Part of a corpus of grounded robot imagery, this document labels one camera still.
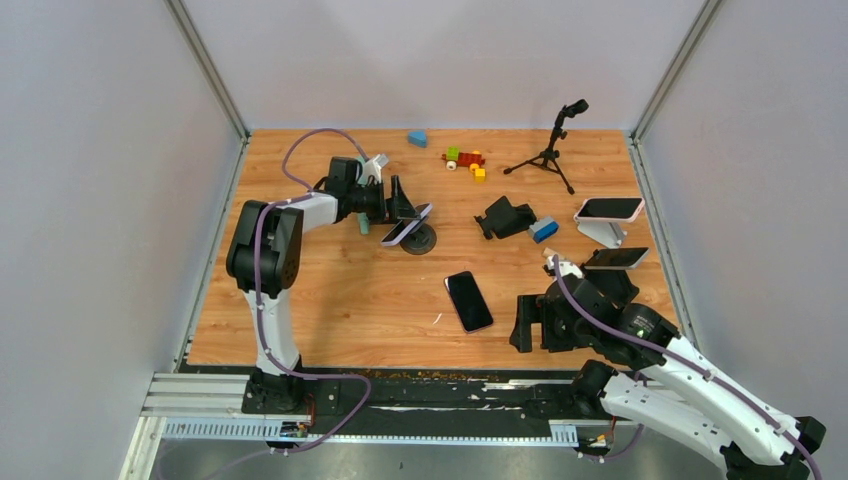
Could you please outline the phone with lavender case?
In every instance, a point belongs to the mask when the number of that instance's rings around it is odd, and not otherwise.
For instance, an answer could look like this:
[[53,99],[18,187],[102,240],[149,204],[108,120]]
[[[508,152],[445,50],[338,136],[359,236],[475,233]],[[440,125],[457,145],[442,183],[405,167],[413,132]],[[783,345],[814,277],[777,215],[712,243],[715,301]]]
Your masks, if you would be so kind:
[[426,223],[433,205],[431,203],[420,204],[415,207],[416,217],[411,220],[400,220],[380,241],[384,247],[399,245],[410,234],[415,232]]

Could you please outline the phone with pink-edged black case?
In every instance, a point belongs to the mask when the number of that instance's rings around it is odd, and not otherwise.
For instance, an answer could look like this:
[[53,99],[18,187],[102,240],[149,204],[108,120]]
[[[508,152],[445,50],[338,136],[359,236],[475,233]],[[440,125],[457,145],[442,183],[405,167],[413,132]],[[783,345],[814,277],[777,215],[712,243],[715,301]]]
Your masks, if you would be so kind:
[[470,271],[450,275],[444,284],[464,332],[471,334],[494,324],[494,317]]

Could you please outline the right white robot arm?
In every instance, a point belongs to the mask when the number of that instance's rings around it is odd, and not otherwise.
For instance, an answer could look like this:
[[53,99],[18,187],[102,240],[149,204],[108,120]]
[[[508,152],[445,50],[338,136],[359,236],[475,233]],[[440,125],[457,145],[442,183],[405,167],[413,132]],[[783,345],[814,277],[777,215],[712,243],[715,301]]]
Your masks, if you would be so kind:
[[710,362],[678,328],[635,300],[629,280],[613,287],[594,275],[563,275],[541,294],[517,299],[511,344],[590,348],[601,355],[579,370],[566,397],[584,417],[638,422],[716,465],[728,479],[820,479],[812,455],[825,426],[770,406]]

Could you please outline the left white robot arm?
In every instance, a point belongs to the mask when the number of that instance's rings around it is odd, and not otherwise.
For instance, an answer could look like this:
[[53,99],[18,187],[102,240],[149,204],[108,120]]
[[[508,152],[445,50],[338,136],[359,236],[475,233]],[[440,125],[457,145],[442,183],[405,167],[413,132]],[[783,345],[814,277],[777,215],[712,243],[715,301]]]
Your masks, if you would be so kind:
[[258,349],[243,412],[293,413],[305,403],[311,377],[302,370],[290,306],[305,233],[362,214],[370,225],[389,226],[380,241],[385,247],[412,255],[434,247],[437,237],[427,223],[432,204],[413,204],[398,176],[385,180],[387,162],[383,154],[367,161],[334,156],[308,193],[243,205],[226,258],[227,274],[251,310]]

